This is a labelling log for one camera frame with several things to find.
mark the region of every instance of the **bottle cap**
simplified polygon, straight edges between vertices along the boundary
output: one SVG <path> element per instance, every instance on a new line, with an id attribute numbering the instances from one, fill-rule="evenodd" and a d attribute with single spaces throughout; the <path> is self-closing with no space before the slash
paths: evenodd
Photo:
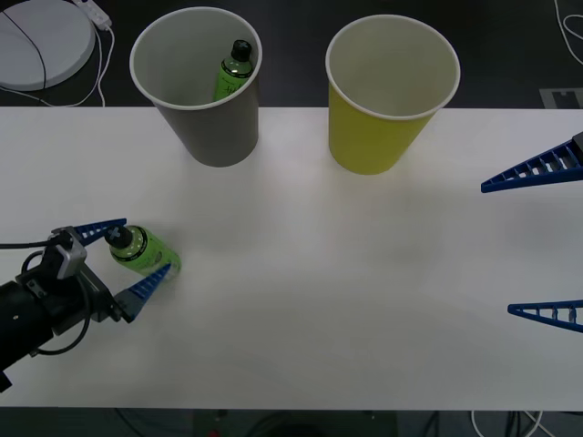
<path id="1" fill-rule="evenodd" d="M 131 244 L 134 236 L 129 229 L 115 225 L 107 228 L 105 239 L 110 246 L 116 249 L 124 249 Z"/>
<path id="2" fill-rule="evenodd" d="M 251 56 L 251 44 L 242 39 L 238 39 L 233 44 L 230 56 L 239 62 L 249 61 L 249 56 Z"/>

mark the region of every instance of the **plastic bottle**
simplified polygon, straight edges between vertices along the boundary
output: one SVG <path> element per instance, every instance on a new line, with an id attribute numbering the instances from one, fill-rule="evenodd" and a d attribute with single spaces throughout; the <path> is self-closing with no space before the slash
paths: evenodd
<path id="1" fill-rule="evenodd" d="M 230 96 L 249 80 L 253 73 L 250 56 L 251 44 L 242 39 L 235 41 L 230 56 L 220 63 L 215 86 L 215 101 Z"/>
<path id="2" fill-rule="evenodd" d="M 180 272 L 182 263 L 177 253 L 145 228 L 111 226 L 105 240 L 113 259 L 140 275 L 147 276 L 167 264 L 171 268 L 164 280 L 173 279 Z"/>

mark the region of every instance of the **black cable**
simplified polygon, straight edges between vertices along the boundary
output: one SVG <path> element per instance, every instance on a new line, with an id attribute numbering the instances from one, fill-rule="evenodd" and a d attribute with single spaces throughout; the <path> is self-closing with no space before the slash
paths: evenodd
<path id="1" fill-rule="evenodd" d="M 179 436 L 191 435 L 193 433 L 194 423 L 193 423 L 193 428 L 185 430 L 184 428 L 172 428 L 169 426 L 165 426 L 164 424 L 162 424 L 160 422 L 156 422 L 155 420 L 152 420 L 148 417 L 145 417 L 143 414 L 140 414 L 139 412 L 134 411 L 132 409 L 125 408 L 125 409 L 123 409 L 123 413 L 126 414 L 126 417 L 128 418 L 128 420 L 131 420 L 134 423 L 137 422 L 140 425 L 144 425 L 143 427 L 146 429 L 153 428 L 153 429 L 158 430 L 158 431 L 163 431 L 163 432 L 166 432 L 168 434 L 174 433 L 174 434 L 177 434 Z"/>
<path id="2" fill-rule="evenodd" d="M 504 437 L 512 437 L 512 430 L 514 429 L 514 422 L 516 418 L 516 412 L 508 412 L 506 417 L 506 429 L 504 431 Z"/>
<path id="3" fill-rule="evenodd" d="M 85 321 L 83 322 L 83 328 L 81 328 L 81 332 L 79 332 L 77 338 L 65 348 L 57 349 L 56 351 L 44 351 L 42 349 L 37 349 L 36 353 L 38 353 L 39 355 L 55 356 L 65 352 L 69 352 L 74 347 L 76 347 L 84 339 L 85 334 L 87 334 L 87 330 L 89 329 L 89 322 L 91 321 L 91 302 L 89 301 L 89 292 L 87 291 L 87 288 L 85 287 L 83 281 L 79 277 L 77 277 L 77 282 L 81 287 L 81 292 L 83 294 L 83 305 L 85 308 Z"/>
<path id="4" fill-rule="evenodd" d="M 43 88 L 41 89 L 41 91 L 44 91 L 46 88 L 46 66 L 45 66 L 45 59 L 43 59 L 43 56 L 40 54 L 40 50 L 38 49 L 38 47 L 36 46 L 35 42 L 32 40 L 32 38 L 30 36 L 28 36 L 28 34 L 22 30 L 22 27 L 20 27 L 15 20 L 13 20 L 12 18 L 10 18 L 10 15 L 7 14 L 5 11 L 2 11 L 2 14 L 4 14 L 6 16 L 6 18 L 8 18 L 10 21 L 12 21 L 12 24 L 15 25 L 18 30 L 20 30 L 20 32 L 22 32 L 22 35 L 26 36 L 26 38 L 28 39 L 28 41 L 30 41 L 30 44 L 33 45 L 33 47 L 35 48 L 36 52 L 38 53 L 38 57 L 40 58 L 40 63 L 43 66 Z M 41 102 L 41 98 L 38 97 L 38 101 L 36 102 L 37 105 L 39 105 Z"/>
<path id="5" fill-rule="evenodd" d="M 269 416 L 265 416 L 245 433 L 245 437 L 259 437 L 265 432 L 270 431 L 273 425 L 279 426 L 284 424 L 285 419 L 287 419 L 287 412 L 275 412 Z"/>
<path id="6" fill-rule="evenodd" d="M 131 431 L 133 431 L 138 437 L 146 437 L 144 434 L 142 434 L 140 431 L 138 431 L 138 429 L 134 425 L 132 425 L 132 423 L 128 419 L 126 419 L 126 417 L 121 413 L 119 408 L 114 408 L 113 411 L 116 412 L 119 419 L 121 419 L 121 421 L 123 421 L 126 424 L 126 426 Z"/>
<path id="7" fill-rule="evenodd" d="M 431 416 L 429 416 L 429 420 L 427 421 L 427 424 L 425 425 L 423 432 L 421 435 L 423 435 L 423 437 L 426 437 L 429 433 L 429 431 L 431 430 L 432 426 L 434 427 L 435 430 L 435 437 L 437 437 L 437 435 L 439 435 L 439 412 L 434 412 Z"/>
<path id="8" fill-rule="evenodd" d="M 25 273 L 28 271 L 28 264 L 30 264 L 30 261 L 32 261 L 34 258 L 40 256 L 43 254 L 42 250 L 37 250 L 36 252 L 31 253 L 30 255 L 28 255 L 25 259 L 25 262 L 22 263 L 22 268 L 20 269 L 21 273 Z"/>
<path id="9" fill-rule="evenodd" d="M 47 241 L 35 241 L 34 243 L 0 243 L 0 249 L 34 249 L 45 248 L 46 246 L 53 246 L 57 244 L 56 241 L 48 239 Z"/>
<path id="10" fill-rule="evenodd" d="M 522 434 L 522 424 L 520 423 L 520 412 L 517 412 L 517 434 L 516 437 L 520 437 Z"/>

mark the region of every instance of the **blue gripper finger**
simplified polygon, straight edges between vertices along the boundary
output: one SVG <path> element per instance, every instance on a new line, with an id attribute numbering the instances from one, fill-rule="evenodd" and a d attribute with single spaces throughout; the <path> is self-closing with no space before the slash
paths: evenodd
<path id="1" fill-rule="evenodd" d="M 165 265 L 116 295 L 114 299 L 121 309 L 121 315 L 125 321 L 130 323 L 138 316 L 148 299 L 168 274 L 170 267 L 170 264 Z"/>
<path id="2" fill-rule="evenodd" d="M 88 225 L 75 226 L 74 230 L 81 237 L 81 244 L 83 246 L 88 246 L 103 237 L 109 226 L 123 226 L 126 223 L 128 223 L 128 221 L 125 218 L 118 218 L 115 220 L 99 221 L 97 223 L 89 223 Z"/>
<path id="3" fill-rule="evenodd" d="M 482 184 L 482 192 L 583 179 L 583 132 L 560 146 L 509 168 Z"/>
<path id="4" fill-rule="evenodd" d="M 508 305 L 508 312 L 518 317 L 556 326 L 564 330 L 583 332 L 583 325 L 577 323 L 577 308 L 583 308 L 583 300 L 515 303 Z"/>

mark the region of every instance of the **white table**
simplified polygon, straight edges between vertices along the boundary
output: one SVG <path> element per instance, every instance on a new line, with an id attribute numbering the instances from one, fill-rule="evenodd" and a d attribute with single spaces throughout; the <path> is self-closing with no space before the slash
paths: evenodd
<path id="1" fill-rule="evenodd" d="M 127 217 L 184 269 L 134 323 L 12 366 L 0 405 L 583 410 L 583 335 L 506 313 L 583 297 L 583 186 L 480 193 L 583 112 L 443 110 L 376 177 L 335 163 L 326 120 L 262 109 L 216 169 L 152 108 L 1 108 L 2 241 Z M 137 279 L 94 246 L 113 291 Z M 0 252 L 2 281 L 25 254 Z"/>

